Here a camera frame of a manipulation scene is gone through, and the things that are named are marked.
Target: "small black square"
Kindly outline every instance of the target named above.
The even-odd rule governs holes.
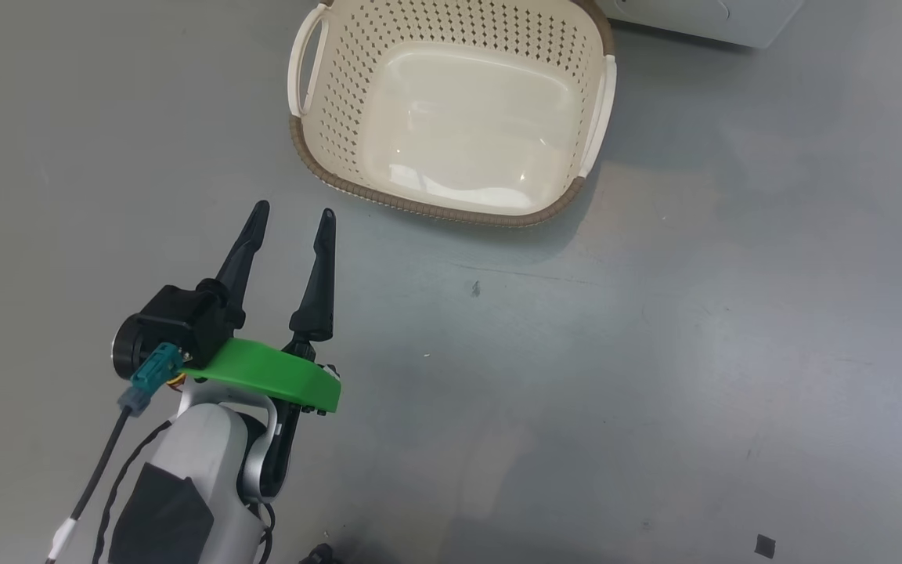
[[[758,535],[758,546],[756,546],[754,552],[765,558],[774,558],[774,539],[769,539],[764,535]]]

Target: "blue connector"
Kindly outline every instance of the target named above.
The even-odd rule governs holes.
[[[151,403],[151,396],[162,388],[165,382],[171,381],[183,369],[183,357],[179,347],[171,343],[162,343],[155,347],[144,364],[132,374],[132,386],[126,389],[117,400],[121,409],[129,407],[132,417],[138,417]]]

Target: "white cable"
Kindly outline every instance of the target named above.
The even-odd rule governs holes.
[[[71,539],[72,533],[75,532],[76,524],[78,524],[78,521],[69,517],[54,532],[54,538],[51,540],[51,552],[47,553],[48,560],[55,561],[58,559],[58,556],[61,556],[61,551],[68,546],[68,540]]]

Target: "basket handle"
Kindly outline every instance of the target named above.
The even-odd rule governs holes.
[[[319,76],[319,62],[322,61],[323,51],[326,50],[326,33],[329,31],[329,21],[323,19],[326,4],[318,4],[301,22],[298,28],[298,36],[294,37],[294,46],[290,48],[290,62],[287,64],[287,105],[291,115],[301,118],[308,113],[308,106],[312,101],[312,92],[316,88],[316,78]],[[312,39],[312,30],[322,22],[322,33],[319,33],[319,47],[316,48],[316,60],[312,64],[312,75],[308,78],[308,90],[305,92],[305,100],[301,101],[301,62],[305,59],[305,50],[308,49],[308,40]]]
[[[594,168],[597,154],[604,143],[604,132],[608,130],[608,121],[612,118],[612,106],[615,104],[615,87],[619,80],[619,69],[615,64],[615,55],[605,55],[604,76],[597,94],[597,105],[594,107],[594,124],[590,126],[590,136],[583,147],[583,161],[580,161],[579,175],[586,178]]]

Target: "basket bottom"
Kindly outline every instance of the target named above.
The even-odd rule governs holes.
[[[554,203],[579,160],[583,94],[556,67],[465,45],[407,42],[375,70],[358,139],[369,187],[470,212]]]

